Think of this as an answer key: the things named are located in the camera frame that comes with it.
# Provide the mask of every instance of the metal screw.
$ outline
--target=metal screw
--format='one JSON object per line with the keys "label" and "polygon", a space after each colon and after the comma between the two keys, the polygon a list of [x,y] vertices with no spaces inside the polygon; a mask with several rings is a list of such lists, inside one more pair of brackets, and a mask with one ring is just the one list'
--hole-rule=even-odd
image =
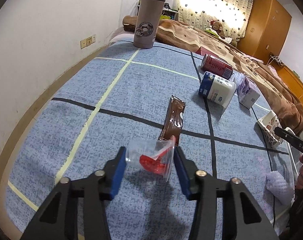
{"label": "metal screw", "polygon": [[239,178],[232,178],[232,182],[235,184],[240,184],[242,181]]}
{"label": "metal screw", "polygon": [[61,184],[66,184],[66,183],[68,183],[69,181],[70,181],[70,179],[67,178],[67,177],[62,177],[62,178],[60,179],[60,183],[61,183]]}
{"label": "metal screw", "polygon": [[207,175],[206,171],[198,170],[196,171],[196,175],[200,177],[205,177]]}
{"label": "metal screw", "polygon": [[105,175],[105,172],[104,172],[103,170],[97,170],[97,171],[95,171],[95,175],[96,175],[97,177],[104,176],[104,175]]}

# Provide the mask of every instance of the teddy bear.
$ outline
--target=teddy bear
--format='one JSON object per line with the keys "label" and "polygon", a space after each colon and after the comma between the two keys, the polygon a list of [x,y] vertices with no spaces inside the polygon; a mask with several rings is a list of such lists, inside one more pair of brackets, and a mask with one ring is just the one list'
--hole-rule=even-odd
{"label": "teddy bear", "polygon": [[219,21],[211,21],[210,25],[212,26],[212,29],[214,29],[217,32],[218,36],[220,36],[222,39],[225,39],[223,26]]}

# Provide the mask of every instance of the blue gripper pad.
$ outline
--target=blue gripper pad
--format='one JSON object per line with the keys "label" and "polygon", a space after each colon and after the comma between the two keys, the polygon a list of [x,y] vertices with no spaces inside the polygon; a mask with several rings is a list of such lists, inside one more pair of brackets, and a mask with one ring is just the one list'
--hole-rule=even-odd
{"label": "blue gripper pad", "polygon": [[196,182],[196,171],[198,170],[196,164],[187,160],[181,147],[175,147],[174,163],[178,175],[182,193],[188,200],[197,200],[199,198],[200,189]]}
{"label": "blue gripper pad", "polygon": [[103,191],[105,200],[113,200],[118,194],[121,181],[126,168],[126,147],[120,147],[115,159],[106,162],[104,171],[106,173]]}

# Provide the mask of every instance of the cardboard box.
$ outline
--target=cardboard box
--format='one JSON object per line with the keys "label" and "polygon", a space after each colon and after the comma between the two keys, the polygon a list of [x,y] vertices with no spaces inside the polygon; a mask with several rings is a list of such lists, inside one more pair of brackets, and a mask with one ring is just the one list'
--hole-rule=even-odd
{"label": "cardboard box", "polygon": [[260,97],[260,91],[256,84],[245,76],[237,88],[237,93],[239,102],[248,109],[250,109]]}
{"label": "cardboard box", "polygon": [[216,55],[215,53],[211,52],[208,49],[205,49],[204,47],[199,47],[199,49],[195,53],[197,53],[199,55],[202,55],[202,56],[205,56],[206,54],[209,54],[209,55],[213,55],[214,57],[219,58],[218,55]]}
{"label": "cardboard box", "polygon": [[260,118],[257,123],[264,131],[264,134],[273,149],[279,146],[283,139],[277,136],[274,132],[275,127],[282,128],[279,123],[278,117],[273,110],[271,110],[267,115]]}

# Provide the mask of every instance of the thermos bottle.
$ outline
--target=thermos bottle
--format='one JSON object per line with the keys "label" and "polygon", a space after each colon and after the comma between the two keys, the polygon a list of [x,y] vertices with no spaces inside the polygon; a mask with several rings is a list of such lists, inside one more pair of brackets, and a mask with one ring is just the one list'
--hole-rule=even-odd
{"label": "thermos bottle", "polygon": [[142,49],[153,47],[165,1],[141,0],[133,39],[134,46]]}

